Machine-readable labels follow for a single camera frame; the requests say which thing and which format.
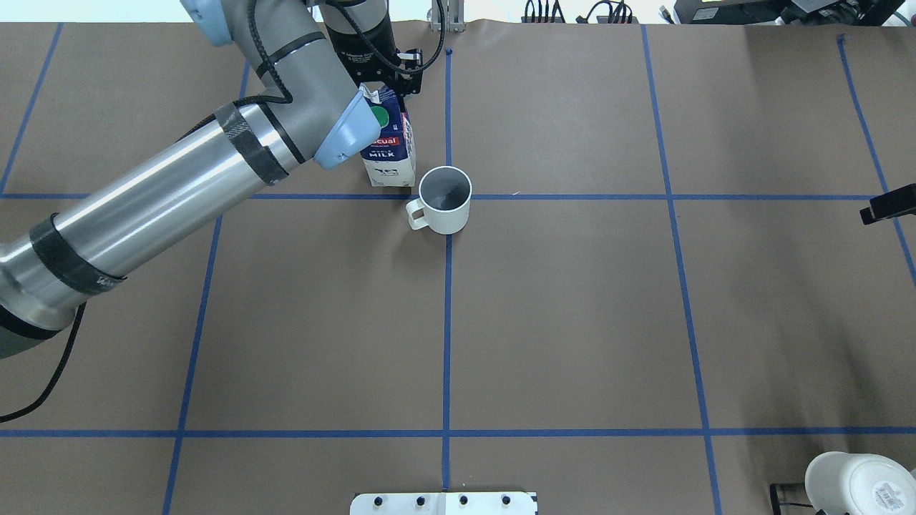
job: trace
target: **white metal plate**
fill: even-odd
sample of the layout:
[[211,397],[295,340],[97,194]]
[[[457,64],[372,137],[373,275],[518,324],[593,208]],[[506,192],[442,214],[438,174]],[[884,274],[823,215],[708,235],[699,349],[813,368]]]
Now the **white metal plate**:
[[[508,504],[503,501],[503,498],[509,500]],[[537,515],[537,513],[538,494],[533,492],[360,494],[350,503],[350,515]]]

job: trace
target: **white mug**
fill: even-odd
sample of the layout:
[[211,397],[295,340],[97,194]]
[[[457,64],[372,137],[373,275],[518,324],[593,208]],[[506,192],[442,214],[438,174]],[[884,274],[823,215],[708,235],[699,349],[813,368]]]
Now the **white mug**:
[[471,211],[471,179],[454,166],[440,166],[420,179],[420,197],[407,204],[407,220],[414,231],[429,227],[441,235],[453,235],[467,224]]
[[823,453],[808,465],[804,488],[814,509],[827,515],[916,513],[916,479],[881,455]]

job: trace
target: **white wall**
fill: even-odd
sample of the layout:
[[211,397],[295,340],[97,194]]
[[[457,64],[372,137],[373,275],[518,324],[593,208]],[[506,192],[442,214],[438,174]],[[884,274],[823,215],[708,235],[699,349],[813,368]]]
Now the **white wall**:
[[[673,0],[627,0],[640,23],[664,23],[659,17],[659,5],[671,11]],[[594,0],[561,0],[568,23],[585,15]],[[392,0],[393,20],[426,19],[430,0]],[[525,8],[523,0],[465,0],[465,19],[487,18],[519,21]],[[595,12],[606,14],[606,7]],[[900,9],[907,18],[916,14],[916,0],[907,0]],[[190,22],[178,0],[0,0],[0,22]],[[901,25],[892,18],[888,25]]]

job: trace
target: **light blue joint cap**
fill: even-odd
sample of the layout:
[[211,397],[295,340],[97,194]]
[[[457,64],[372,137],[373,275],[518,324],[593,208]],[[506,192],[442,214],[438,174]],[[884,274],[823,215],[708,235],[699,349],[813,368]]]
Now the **light blue joint cap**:
[[318,147],[315,160],[322,168],[330,170],[372,145],[381,131],[382,127],[378,126],[378,120],[362,92],[356,92],[356,96]]
[[232,43],[232,35],[229,34],[229,26],[226,25],[226,15],[220,0],[181,0],[181,5],[213,46],[221,47]]

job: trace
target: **blue tape line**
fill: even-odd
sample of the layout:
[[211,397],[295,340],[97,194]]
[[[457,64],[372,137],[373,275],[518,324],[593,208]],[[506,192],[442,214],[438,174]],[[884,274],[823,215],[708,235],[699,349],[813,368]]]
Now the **blue tape line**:
[[[0,193],[0,199],[63,199],[80,200],[89,193]],[[476,201],[868,201],[874,195],[787,195],[787,194],[740,194],[740,193],[479,193]],[[324,200],[324,201],[409,201],[415,194],[396,193],[256,193],[252,200]]]
[[875,164],[875,171],[878,173],[881,189],[884,190],[884,193],[887,193],[888,182],[884,179],[884,170],[881,169],[881,163],[878,161],[878,152],[875,150],[875,143],[871,139],[868,123],[866,123],[865,115],[862,113],[862,106],[858,102],[856,87],[853,85],[853,74],[849,70],[849,61],[846,59],[845,40],[846,34],[840,34],[836,38],[836,47],[840,49],[840,61],[843,62],[843,73],[846,75],[846,85],[849,86],[849,94],[853,97],[853,106],[856,108],[856,115],[858,115],[859,124],[862,126],[862,134],[865,135],[865,142],[868,144],[868,152],[871,153],[871,161]]
[[481,193],[471,197],[476,201],[663,201],[664,194],[609,193],[609,194],[556,194],[556,193]]
[[[681,251],[681,234],[678,229],[677,214],[674,211],[674,200],[671,197],[671,176],[668,172],[668,156],[665,151],[665,138],[661,130],[661,114],[659,111],[659,98],[655,89],[655,77],[652,72],[652,56],[649,51],[649,33],[646,26],[640,26],[642,31],[642,48],[646,58],[646,74],[649,79],[649,95],[652,99],[652,115],[655,118],[655,137],[659,143],[659,157],[661,161],[661,175],[665,181],[665,193],[668,194],[668,216],[671,220],[671,237],[674,243],[674,256],[678,264],[678,279],[681,282],[681,298],[684,308],[684,321],[687,323],[687,338],[690,341],[690,354],[693,362],[693,379],[696,383],[696,397],[700,407],[700,422],[704,430],[709,429],[709,413],[706,409],[706,395],[703,388],[703,372],[700,367],[700,353],[696,347],[696,333],[693,330],[693,313],[690,304],[690,292],[687,289],[687,274],[684,271],[683,253]],[[722,500],[719,496],[719,480],[715,472],[715,456],[713,443],[709,435],[704,438],[706,447],[706,463],[709,468],[709,485],[713,494],[713,507],[715,515],[722,515]]]
[[[878,159],[878,151],[875,150],[875,143],[871,138],[871,131],[868,130],[868,123],[865,120],[865,113],[862,112],[862,105],[858,101],[856,85],[853,83],[853,74],[849,69],[849,60],[846,58],[845,34],[836,38],[836,47],[840,50],[840,61],[843,63],[843,73],[846,75],[846,84],[849,86],[849,95],[852,96],[853,106],[856,108],[856,115],[859,118],[859,124],[862,126],[862,134],[865,135],[865,141],[868,143],[868,152],[871,153],[871,161],[875,165],[875,172],[878,174],[878,181],[881,183],[881,190],[888,192],[888,182],[884,177],[884,170],[881,168],[881,161]],[[900,241],[900,249],[903,251],[903,258],[907,262],[907,268],[910,270],[910,278],[913,285],[916,286],[916,267],[913,266],[913,257],[910,253],[910,246],[907,245],[907,238],[903,234],[903,228],[900,226],[900,219],[893,220],[894,229],[897,231],[897,239]]]
[[175,431],[116,429],[4,429],[0,438],[175,438]]
[[0,193],[0,199],[16,200],[81,200],[88,196],[88,193]]
[[710,429],[712,436],[781,436],[794,434],[916,434],[916,426],[747,427]]
[[251,65],[245,62],[245,69],[242,70],[242,84],[238,87],[238,97],[245,97],[245,90],[248,89],[248,74],[251,72]]
[[445,237],[445,302],[442,334],[442,489],[451,484],[452,442],[452,235]]
[[63,24],[59,23],[57,30],[54,31],[54,37],[51,38],[51,46],[48,48],[48,54],[45,55],[45,62],[41,65],[41,73],[38,74],[38,80],[35,81],[35,88],[32,89],[32,96],[28,99],[26,113],[22,115],[22,123],[19,124],[19,130],[16,132],[13,148],[9,151],[9,158],[6,160],[3,177],[0,178],[0,193],[6,189],[6,182],[9,181],[9,174],[13,171],[13,163],[16,161],[16,154],[19,153],[19,145],[22,144],[22,137],[26,134],[28,120],[32,117],[32,110],[35,109],[35,102],[38,100],[38,92],[41,91],[41,85],[44,84],[45,76],[48,75],[51,58],[54,57],[54,50],[57,48],[58,41],[60,40],[60,32],[62,31]]
[[[827,434],[916,434],[916,426],[863,427],[734,427],[659,429],[394,429],[394,430],[187,430],[183,438],[614,438],[614,437],[728,437]],[[105,429],[4,429],[0,438],[175,438],[178,431]]]
[[393,429],[351,431],[185,431],[185,438],[441,438],[438,429]]
[[406,201],[411,198],[417,198],[417,195],[393,193],[255,193],[249,198],[253,200]]
[[671,429],[454,429],[454,438],[602,438],[626,436],[703,436],[700,428]]
[[445,48],[445,164],[452,166],[452,54]]
[[672,194],[675,201],[868,201],[874,195]]
[[188,406],[191,404],[191,387],[194,383],[194,371],[197,368],[197,354],[201,348],[203,335],[203,320],[207,315],[207,303],[210,300],[210,285],[213,280],[213,264],[216,262],[216,248],[219,246],[220,231],[223,230],[223,218],[216,219],[213,226],[213,239],[210,243],[210,256],[207,259],[207,272],[203,278],[203,291],[201,293],[201,306],[197,312],[197,326],[194,329],[194,341],[191,345],[191,359],[188,363],[188,376],[184,382],[184,394],[181,397],[181,412],[178,418],[178,434],[175,436],[175,447],[172,449],[171,466],[169,467],[169,483],[166,486],[166,497],[162,503],[163,515],[168,515],[171,510],[172,494],[175,491],[175,480],[178,476],[178,462],[181,457],[181,444],[184,439],[184,428],[188,420]]

